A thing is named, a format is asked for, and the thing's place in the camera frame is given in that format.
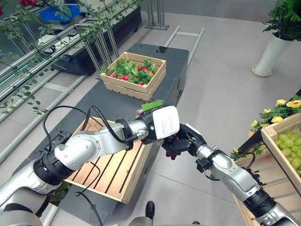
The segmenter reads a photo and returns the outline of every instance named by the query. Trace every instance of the grape bunch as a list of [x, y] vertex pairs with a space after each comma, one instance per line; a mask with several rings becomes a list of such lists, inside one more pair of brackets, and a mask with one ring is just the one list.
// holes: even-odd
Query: grape bunch
[[290, 162], [292, 167], [301, 175], [301, 136], [293, 131], [280, 134], [275, 140], [276, 145]]

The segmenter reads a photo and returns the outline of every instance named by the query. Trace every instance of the red strawberry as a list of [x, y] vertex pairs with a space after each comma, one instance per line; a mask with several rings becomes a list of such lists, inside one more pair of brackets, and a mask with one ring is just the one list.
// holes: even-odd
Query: red strawberry
[[124, 81], [128, 80], [128, 75], [127, 75], [127, 74], [124, 74], [123, 77], [122, 77], [122, 79], [123, 79]]

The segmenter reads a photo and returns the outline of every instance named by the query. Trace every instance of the concrete floor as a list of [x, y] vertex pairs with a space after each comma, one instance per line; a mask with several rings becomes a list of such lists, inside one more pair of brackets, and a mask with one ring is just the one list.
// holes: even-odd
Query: concrete floor
[[[147, 15], [144, 12], [142, 15], [146, 24]], [[283, 54], [270, 77], [252, 75], [250, 67], [260, 60], [271, 36], [262, 33], [264, 25], [259, 22], [166, 13], [166, 24], [170, 25], [167, 32], [141, 27], [119, 52], [137, 42], [164, 45], [177, 25], [181, 26], [180, 31], [192, 33], [199, 33], [204, 27], [177, 108], [182, 123], [193, 125], [208, 144], [217, 144], [226, 153], [248, 139], [247, 133], [258, 113], [273, 107], [277, 99], [289, 99], [301, 86], [301, 45], [297, 42]], [[177, 35], [170, 47], [191, 50], [195, 38]], [[61, 104], [75, 105], [96, 82], [94, 76], [86, 78]], [[62, 109], [51, 115], [48, 128], [51, 130], [67, 112]], [[22, 117], [12, 114], [12, 118], [0, 125], [1, 140], [13, 139], [17, 133], [10, 131], [24, 127], [30, 114], [30, 110]], [[39, 125], [0, 166], [0, 184], [44, 137]], [[196, 170], [195, 159], [187, 153], [171, 161], [159, 150], [138, 202], [136, 205], [118, 204], [110, 224], [125, 226], [134, 217], [143, 216], [149, 200], [156, 204], [156, 225], [189, 224], [194, 220], [210, 226], [244, 224], [226, 187], [207, 180]], [[89, 207], [83, 203], [79, 208]], [[66, 224], [88, 225], [60, 210], [51, 225]]]

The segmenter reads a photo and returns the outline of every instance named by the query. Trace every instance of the wooden crate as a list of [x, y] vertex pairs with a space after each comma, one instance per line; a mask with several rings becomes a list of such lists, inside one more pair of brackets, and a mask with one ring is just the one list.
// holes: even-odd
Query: wooden crate
[[[83, 123], [74, 132], [80, 131]], [[101, 128], [92, 119], [89, 120], [86, 130], [98, 131]], [[116, 154], [104, 155], [93, 161], [100, 169], [100, 175], [88, 190], [102, 194], [119, 202], [129, 203], [136, 187], [138, 178], [150, 152], [150, 145], [143, 145], [141, 141], [134, 142], [130, 151], [121, 151]], [[91, 163], [74, 172], [65, 181], [86, 188], [97, 176], [98, 169]]]
[[[246, 167], [251, 159], [236, 161], [240, 167]], [[301, 197], [280, 168], [275, 158], [269, 151], [264, 155], [257, 155], [252, 171], [259, 170], [259, 179], [266, 184], [263, 189], [277, 202], [283, 205], [296, 219], [301, 221]], [[254, 215], [235, 196], [234, 199], [243, 216], [246, 226], [260, 226], [254, 219]]]
[[277, 159], [280, 166], [286, 172], [287, 176], [292, 181], [293, 185], [297, 189], [298, 193], [301, 194], [301, 177], [297, 174], [291, 164], [288, 162], [286, 157], [282, 154], [280, 149], [275, 144], [275, 140], [278, 139], [278, 135], [287, 131], [294, 131], [301, 135], [301, 113], [293, 114], [285, 118], [280, 123], [274, 123], [263, 129], [261, 129], [261, 135], [264, 143], [272, 152], [273, 156]]
[[[116, 65], [117, 60], [119, 59], [132, 60], [136, 64], [136, 66], [142, 65], [147, 59], [151, 59], [151, 62], [153, 64], [156, 64], [157, 72], [153, 75], [151, 81], [147, 85], [143, 86], [113, 78], [112, 76], [116, 75], [117, 72], [115, 70], [112, 70], [111, 68], [113, 65]], [[107, 74], [100, 74], [100, 77], [107, 89], [148, 101], [165, 78], [166, 61], [149, 56], [142, 56], [134, 53], [124, 52], [108, 67], [108, 69], [109, 71]]]

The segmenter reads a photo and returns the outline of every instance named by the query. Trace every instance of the green grape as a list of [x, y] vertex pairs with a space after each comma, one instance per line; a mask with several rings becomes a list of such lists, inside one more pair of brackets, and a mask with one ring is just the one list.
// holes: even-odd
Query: green grape
[[284, 143], [281, 143], [279, 146], [280, 146], [281, 149], [286, 149], [286, 148], [288, 148], [288, 146], [286, 146]]
[[290, 140], [295, 141], [298, 137], [299, 135], [294, 133], [290, 136]]
[[292, 140], [286, 140], [286, 141], [284, 142], [284, 144], [285, 144], [286, 146], [288, 146], [288, 147], [292, 147], [292, 146], [294, 145], [294, 142], [293, 142]]
[[284, 156], [289, 156], [290, 153], [292, 152], [292, 150], [289, 148], [286, 148], [286, 149], [283, 149], [281, 152], [284, 154]]
[[298, 150], [301, 150], [301, 146], [296, 146], [296, 145], [292, 146], [293, 152], [297, 152]]
[[293, 134], [293, 131], [287, 131], [287, 132], [285, 133], [285, 135], [287, 135], [288, 137], [291, 136], [292, 134]]
[[275, 144], [276, 144], [278, 147], [279, 147], [279, 145], [280, 145], [281, 143], [283, 143], [282, 140], [280, 140], [280, 139], [275, 140]]
[[291, 162], [292, 167], [296, 170], [301, 165], [300, 158], [294, 158]]
[[288, 140], [288, 136], [285, 135], [285, 134], [280, 134], [279, 139], [282, 140], [282, 141], [285, 141], [285, 140]]
[[291, 152], [290, 156], [293, 157], [293, 158], [297, 158], [298, 154], [296, 152]]
[[295, 145], [301, 145], [301, 137], [295, 139]]
[[292, 162], [292, 160], [293, 160], [293, 157], [291, 157], [291, 156], [287, 156], [287, 157], [286, 157], [286, 159], [289, 161], [289, 163], [291, 163], [291, 162]]

